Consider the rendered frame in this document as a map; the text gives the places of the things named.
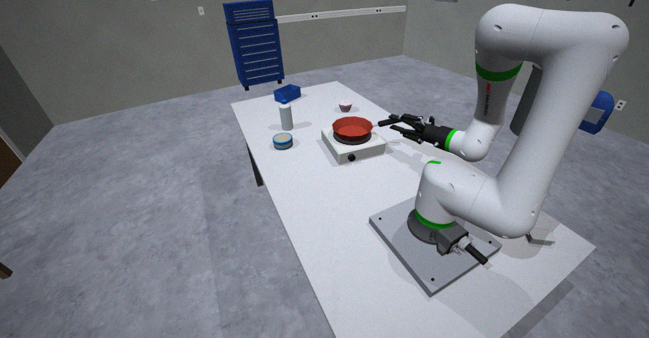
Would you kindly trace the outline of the blue and beige round tin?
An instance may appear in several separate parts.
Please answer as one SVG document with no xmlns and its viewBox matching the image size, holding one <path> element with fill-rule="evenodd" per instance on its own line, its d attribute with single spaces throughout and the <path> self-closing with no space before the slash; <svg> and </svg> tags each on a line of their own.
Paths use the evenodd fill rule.
<svg viewBox="0 0 649 338">
<path fill-rule="evenodd" d="M 292 148 L 292 134 L 289 133 L 279 133 L 273 137 L 274 148 L 276 150 L 287 150 Z"/>
</svg>

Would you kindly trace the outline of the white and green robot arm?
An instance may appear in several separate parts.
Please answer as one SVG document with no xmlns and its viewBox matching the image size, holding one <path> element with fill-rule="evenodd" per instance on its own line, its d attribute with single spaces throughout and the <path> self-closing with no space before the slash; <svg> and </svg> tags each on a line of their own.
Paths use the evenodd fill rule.
<svg viewBox="0 0 649 338">
<path fill-rule="evenodd" d="M 628 28 L 612 14 L 518 4 L 486 12 L 475 33 L 476 111 L 465 131 L 438 127 L 433 146 L 467 162 L 482 160 L 505 122 L 523 61 L 538 64 L 542 79 L 498 175 L 448 158 L 425 165 L 407 219 L 416 239 L 437 245 L 441 256 L 466 250 L 484 265 L 488 259 L 471 245 L 458 217 L 501 238 L 528 234 L 569 144 L 628 44 Z"/>
</svg>

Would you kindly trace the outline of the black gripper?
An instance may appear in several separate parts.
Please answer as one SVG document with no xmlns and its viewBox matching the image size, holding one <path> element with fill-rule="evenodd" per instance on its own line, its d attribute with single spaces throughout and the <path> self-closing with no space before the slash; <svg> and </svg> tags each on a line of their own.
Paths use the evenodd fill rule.
<svg viewBox="0 0 649 338">
<path fill-rule="evenodd" d="M 423 116 L 416 116 L 405 113 L 403 115 L 391 114 L 388 116 L 388 118 L 404 122 L 405 124 L 410 125 L 413 129 L 415 129 L 415 131 L 413 131 L 413 129 L 404 129 L 397 125 L 390 126 L 390 129 L 399 131 L 401 134 L 403 134 L 403 138 L 410 139 L 418 144 L 422 144 L 424 141 L 433 144 L 433 136 L 438 129 L 438 126 L 426 124 L 422 120 Z"/>
</svg>

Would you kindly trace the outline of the red frying pan with black handle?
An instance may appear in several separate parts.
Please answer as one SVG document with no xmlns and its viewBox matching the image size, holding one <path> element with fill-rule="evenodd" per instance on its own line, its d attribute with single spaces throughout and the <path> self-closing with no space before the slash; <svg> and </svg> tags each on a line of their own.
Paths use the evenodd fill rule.
<svg viewBox="0 0 649 338">
<path fill-rule="evenodd" d="M 399 121 L 386 119 L 379 121 L 377 124 L 373 125 L 372 122 L 368 121 L 365 118 L 351 116 L 335 120 L 332 124 L 332 127 L 335 135 L 337 135 L 338 138 L 344 141 L 355 142 L 367 138 L 368 134 L 375 126 L 383 127 L 395 124 L 397 122 Z"/>
</svg>

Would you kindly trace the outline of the white plastic bottle with blue cap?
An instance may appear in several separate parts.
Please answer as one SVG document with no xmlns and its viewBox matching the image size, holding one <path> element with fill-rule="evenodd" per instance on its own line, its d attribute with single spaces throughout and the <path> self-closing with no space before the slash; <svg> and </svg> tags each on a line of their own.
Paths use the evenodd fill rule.
<svg viewBox="0 0 649 338">
<path fill-rule="evenodd" d="M 279 105 L 280 118 L 283 131 L 291 131 L 293 129 L 292 121 L 292 106 L 287 103 L 287 100 L 282 100 Z"/>
</svg>

